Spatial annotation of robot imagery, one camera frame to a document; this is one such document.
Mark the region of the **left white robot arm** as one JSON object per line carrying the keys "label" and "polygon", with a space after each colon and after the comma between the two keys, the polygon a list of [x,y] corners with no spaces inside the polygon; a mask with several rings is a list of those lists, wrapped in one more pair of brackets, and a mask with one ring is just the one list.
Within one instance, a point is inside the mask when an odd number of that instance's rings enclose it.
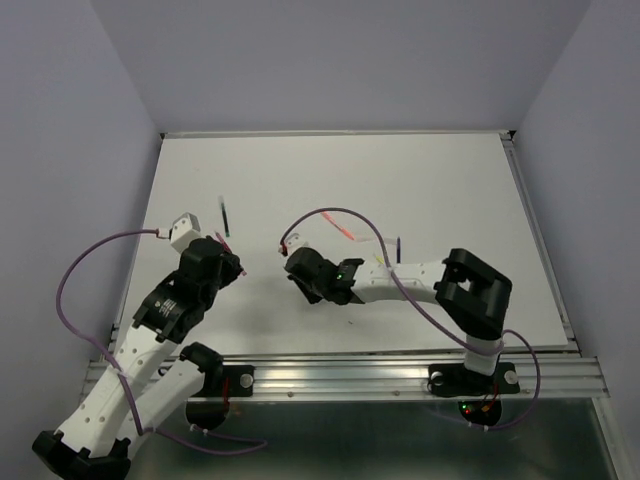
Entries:
{"label": "left white robot arm", "polygon": [[180,258],[144,298],[125,339],[74,413],[38,434],[32,449],[61,479],[123,479],[157,425],[196,393],[215,392],[223,358],[183,342],[241,274],[239,258],[206,236],[173,242]]}

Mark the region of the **green pen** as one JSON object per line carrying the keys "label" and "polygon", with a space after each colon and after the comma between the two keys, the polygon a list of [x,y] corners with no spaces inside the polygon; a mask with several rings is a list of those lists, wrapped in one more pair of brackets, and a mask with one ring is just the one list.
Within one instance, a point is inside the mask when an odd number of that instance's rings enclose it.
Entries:
{"label": "green pen", "polygon": [[222,221],[224,226],[224,235],[226,238],[230,238],[231,232],[230,232],[229,218],[227,214],[225,199],[222,195],[218,197],[218,203],[219,203],[219,208],[221,211],[221,216],[222,216]]}

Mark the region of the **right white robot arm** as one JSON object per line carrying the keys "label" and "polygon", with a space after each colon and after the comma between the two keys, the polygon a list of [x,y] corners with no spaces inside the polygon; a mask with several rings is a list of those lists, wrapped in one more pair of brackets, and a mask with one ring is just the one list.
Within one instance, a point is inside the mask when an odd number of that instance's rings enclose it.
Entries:
{"label": "right white robot arm", "polygon": [[311,304],[406,301],[441,307],[464,333],[463,384],[482,390],[496,378],[513,284],[470,251],[455,248],[442,262],[396,264],[353,258],[338,264],[303,246],[284,269]]}

